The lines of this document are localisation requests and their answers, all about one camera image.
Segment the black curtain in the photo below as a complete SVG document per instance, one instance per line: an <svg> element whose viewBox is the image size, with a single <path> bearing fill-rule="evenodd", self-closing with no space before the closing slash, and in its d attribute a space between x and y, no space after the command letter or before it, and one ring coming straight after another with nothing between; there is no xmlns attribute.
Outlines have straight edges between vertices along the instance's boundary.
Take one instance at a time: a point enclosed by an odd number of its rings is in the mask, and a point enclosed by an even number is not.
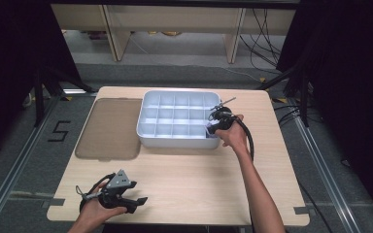
<svg viewBox="0 0 373 233"><path fill-rule="evenodd" d="M35 83L62 82L84 86L50 2L0 0L0 140Z"/></svg>
<svg viewBox="0 0 373 233"><path fill-rule="evenodd" d="M287 93L304 78L373 200L373 0L300 0L279 70Z"/></svg>

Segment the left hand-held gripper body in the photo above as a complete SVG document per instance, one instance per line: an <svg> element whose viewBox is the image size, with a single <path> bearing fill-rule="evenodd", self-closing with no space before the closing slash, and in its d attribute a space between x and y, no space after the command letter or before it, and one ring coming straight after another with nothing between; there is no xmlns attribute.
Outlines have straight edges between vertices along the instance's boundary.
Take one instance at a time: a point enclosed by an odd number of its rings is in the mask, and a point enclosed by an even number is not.
<svg viewBox="0 0 373 233"><path fill-rule="evenodd" d="M136 185L132 182L125 172L120 169L114 176L101 188L101 194L98 196L100 204L107 209L115 207L134 206L130 199L122 197L122 194Z"/></svg>

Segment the white compartment storage box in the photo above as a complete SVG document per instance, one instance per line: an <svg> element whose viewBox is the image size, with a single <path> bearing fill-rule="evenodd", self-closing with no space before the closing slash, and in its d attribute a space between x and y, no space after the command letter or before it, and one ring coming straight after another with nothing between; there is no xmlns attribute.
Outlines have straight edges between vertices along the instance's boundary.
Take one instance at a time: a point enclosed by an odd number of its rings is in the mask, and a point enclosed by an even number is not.
<svg viewBox="0 0 373 233"><path fill-rule="evenodd" d="M212 91L150 90L143 97L137 135L148 148L213 150L220 139L208 138L206 125L219 103Z"/></svg>

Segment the black metal stand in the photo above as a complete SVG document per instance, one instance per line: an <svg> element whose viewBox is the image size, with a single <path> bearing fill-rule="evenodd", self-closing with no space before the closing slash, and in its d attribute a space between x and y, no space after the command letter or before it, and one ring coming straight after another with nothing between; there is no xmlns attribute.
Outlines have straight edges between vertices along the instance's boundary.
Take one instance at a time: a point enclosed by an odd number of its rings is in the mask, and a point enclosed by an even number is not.
<svg viewBox="0 0 373 233"><path fill-rule="evenodd" d="M60 97L65 94L65 91L60 85L61 82L67 82L79 87L84 91L84 93L97 92L97 89L85 84L81 80L80 75L70 76L50 66L41 65L39 68L37 68L33 81L36 106L36 119L34 126L38 126L43 121L45 116L43 86L47 89L50 96L55 97Z"/></svg>
<svg viewBox="0 0 373 233"><path fill-rule="evenodd" d="M300 94L299 113L304 126L308 127L308 75L299 62L297 62L294 66L290 67L274 79L266 83L262 83L259 87L256 88L256 90L266 90L267 88L272 87L273 85L283 80L288 81L287 85L284 88L284 94L286 97L293 97L296 93Z"/></svg>

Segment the aluminium floor rail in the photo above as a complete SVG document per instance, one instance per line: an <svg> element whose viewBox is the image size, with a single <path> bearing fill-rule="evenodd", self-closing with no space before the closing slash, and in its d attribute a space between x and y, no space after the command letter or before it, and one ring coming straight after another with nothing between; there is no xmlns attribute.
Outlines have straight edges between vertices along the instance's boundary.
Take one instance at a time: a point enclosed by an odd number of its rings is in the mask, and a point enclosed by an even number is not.
<svg viewBox="0 0 373 233"><path fill-rule="evenodd" d="M361 233L361 229L357 224L353 211L342 194L326 162L324 161L322 152L320 151L310 129L304 125L299 116L295 118L295 123L318 169L322 183L325 186L327 194L331 199L331 202L345 228L345 231L347 233Z"/></svg>
<svg viewBox="0 0 373 233"><path fill-rule="evenodd" d="M13 187L17 183L20 174L29 160L31 152L36 147L36 144L39 141L43 130L45 129L51 113L59 101L59 97L52 97L49 100L48 105L44 110L44 116L42 117L41 121L33 127L26 143L23 145L20 153L18 154L17 159L5 177L5 180L0 185L0 213L2 212L7 200L9 199L9 196L11 195Z"/></svg>

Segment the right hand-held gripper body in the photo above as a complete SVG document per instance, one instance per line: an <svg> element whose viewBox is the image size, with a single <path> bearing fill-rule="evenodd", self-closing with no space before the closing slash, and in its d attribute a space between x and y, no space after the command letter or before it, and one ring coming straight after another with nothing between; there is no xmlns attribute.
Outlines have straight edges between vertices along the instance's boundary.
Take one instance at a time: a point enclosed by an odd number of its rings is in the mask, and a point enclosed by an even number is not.
<svg viewBox="0 0 373 233"><path fill-rule="evenodd" d="M218 122L220 124L220 130L229 129L235 120L235 115L231 112L229 108L225 107L226 103L231 102L233 100L235 100L235 97L227 101L220 102L211 109L211 113L208 116L208 120L209 122Z"/></svg>

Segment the person's left hand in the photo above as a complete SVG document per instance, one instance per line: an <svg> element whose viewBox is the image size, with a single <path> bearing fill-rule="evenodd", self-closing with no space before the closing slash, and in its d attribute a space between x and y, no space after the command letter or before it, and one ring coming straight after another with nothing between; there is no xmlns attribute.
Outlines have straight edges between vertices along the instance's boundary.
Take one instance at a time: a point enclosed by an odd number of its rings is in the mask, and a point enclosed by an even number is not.
<svg viewBox="0 0 373 233"><path fill-rule="evenodd" d="M86 227L96 227L111 217L119 216L126 212L127 209L125 207L104 208L98 198L93 198L84 204L77 222L82 223Z"/></svg>

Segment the person's right hand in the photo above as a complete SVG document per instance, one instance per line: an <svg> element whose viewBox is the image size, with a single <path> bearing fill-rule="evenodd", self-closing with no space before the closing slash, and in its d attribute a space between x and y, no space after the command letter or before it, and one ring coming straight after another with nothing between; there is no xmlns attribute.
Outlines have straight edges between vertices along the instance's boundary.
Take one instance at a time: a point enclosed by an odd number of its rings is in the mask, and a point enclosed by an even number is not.
<svg viewBox="0 0 373 233"><path fill-rule="evenodd" d="M237 115L238 121L234 121L227 130L220 130L219 137L223 140L224 147L231 147L236 154L249 154L247 134L240 125L243 115Z"/></svg>

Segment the brown translucent box lid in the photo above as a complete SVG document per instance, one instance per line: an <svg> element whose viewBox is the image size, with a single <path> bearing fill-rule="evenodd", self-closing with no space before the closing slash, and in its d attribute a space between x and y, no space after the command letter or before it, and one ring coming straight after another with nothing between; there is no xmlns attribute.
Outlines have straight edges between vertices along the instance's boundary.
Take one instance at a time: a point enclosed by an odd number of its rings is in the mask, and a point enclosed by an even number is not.
<svg viewBox="0 0 373 233"><path fill-rule="evenodd" d="M88 115L75 155L80 159L132 160L141 147L136 133L142 100L99 98Z"/></svg>

